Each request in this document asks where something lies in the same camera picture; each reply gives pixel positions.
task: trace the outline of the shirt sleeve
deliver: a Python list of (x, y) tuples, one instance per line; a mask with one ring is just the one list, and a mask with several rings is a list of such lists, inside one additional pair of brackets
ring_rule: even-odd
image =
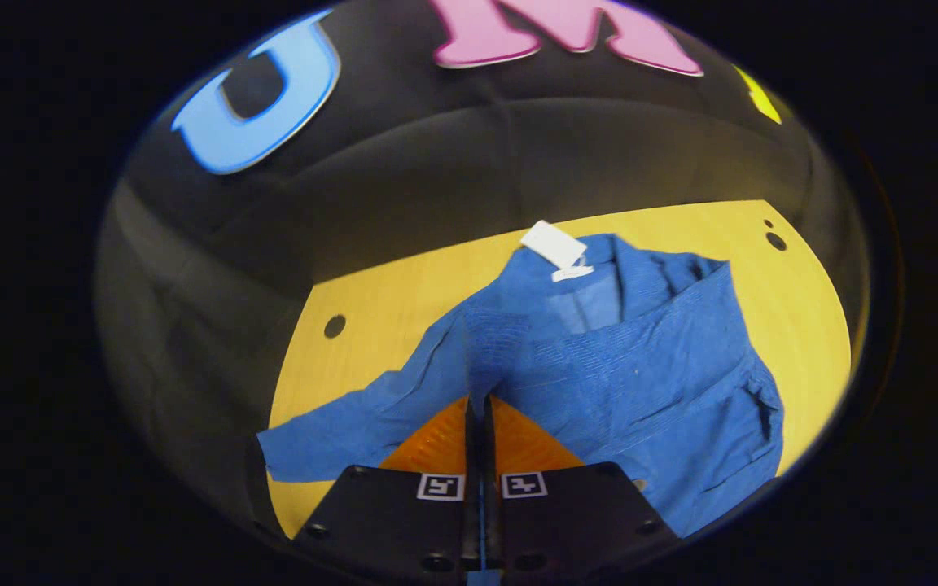
[(267, 470), (275, 481), (313, 482), (351, 464), (377, 466), (458, 398), (480, 403), (509, 371), (526, 330), (522, 316), (459, 305), (429, 327), (402, 370), (261, 431)]

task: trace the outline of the orange gripper pad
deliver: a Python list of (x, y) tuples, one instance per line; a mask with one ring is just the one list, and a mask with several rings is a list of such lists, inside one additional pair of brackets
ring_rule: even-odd
[[(429, 419), (387, 457), (388, 470), (465, 474), (465, 409), (459, 398)], [(584, 466), (577, 456), (513, 405), (491, 397), (498, 474), (559, 470)]]

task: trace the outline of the clothing tag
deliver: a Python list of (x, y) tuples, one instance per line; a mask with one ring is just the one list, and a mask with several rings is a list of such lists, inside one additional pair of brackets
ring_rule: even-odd
[(582, 241), (573, 238), (545, 220), (537, 220), (537, 223), (520, 239), (520, 244), (544, 256), (548, 262), (561, 270), (572, 267), (588, 248), (588, 245)]
[(595, 269), (592, 267), (569, 267), (560, 269), (552, 273), (552, 282), (561, 282), (569, 278), (584, 277), (587, 274), (592, 274), (593, 270)]

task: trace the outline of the yellow table surface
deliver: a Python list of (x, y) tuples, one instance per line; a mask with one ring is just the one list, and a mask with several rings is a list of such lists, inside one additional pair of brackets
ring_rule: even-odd
[[(764, 220), (774, 227), (768, 229)], [(838, 296), (791, 225), (762, 200), (648, 208), (555, 225), (571, 236), (614, 233), (636, 248), (730, 261), (752, 345), (784, 403), (778, 474), (788, 470), (831, 418), (850, 368)], [(781, 237), (787, 249), (774, 248), (767, 231)], [(436, 319), (498, 277), (525, 233), (407, 256), (313, 286), (277, 379), (270, 426), (362, 389), (385, 370), (400, 370)], [(339, 314), (346, 316), (345, 330), (325, 338), (325, 324)], [(332, 484), (279, 483), (269, 475), (268, 483), (289, 537)]]

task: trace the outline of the blue letter u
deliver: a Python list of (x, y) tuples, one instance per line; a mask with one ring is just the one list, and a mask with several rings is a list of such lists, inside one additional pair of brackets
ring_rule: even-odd
[(235, 173), (260, 162), (313, 118), (339, 78), (339, 56), (321, 30), (327, 11), (294, 23), (249, 57), (267, 53), (284, 82), (284, 89), (267, 110), (239, 118), (223, 92), (230, 69), (220, 73), (183, 105), (172, 121), (194, 159), (218, 175)]

